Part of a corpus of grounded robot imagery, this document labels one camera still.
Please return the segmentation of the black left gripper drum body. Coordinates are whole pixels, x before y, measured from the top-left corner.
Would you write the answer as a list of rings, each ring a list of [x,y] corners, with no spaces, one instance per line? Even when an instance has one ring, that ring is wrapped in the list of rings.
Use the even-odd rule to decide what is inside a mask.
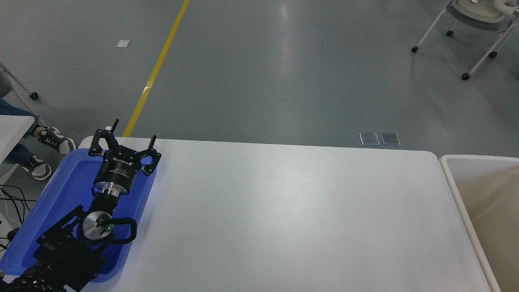
[[[101,167],[94,178],[94,186],[101,189],[110,183],[119,185],[124,190],[131,190],[137,171],[142,163],[137,152],[130,148],[107,150],[103,153]]]

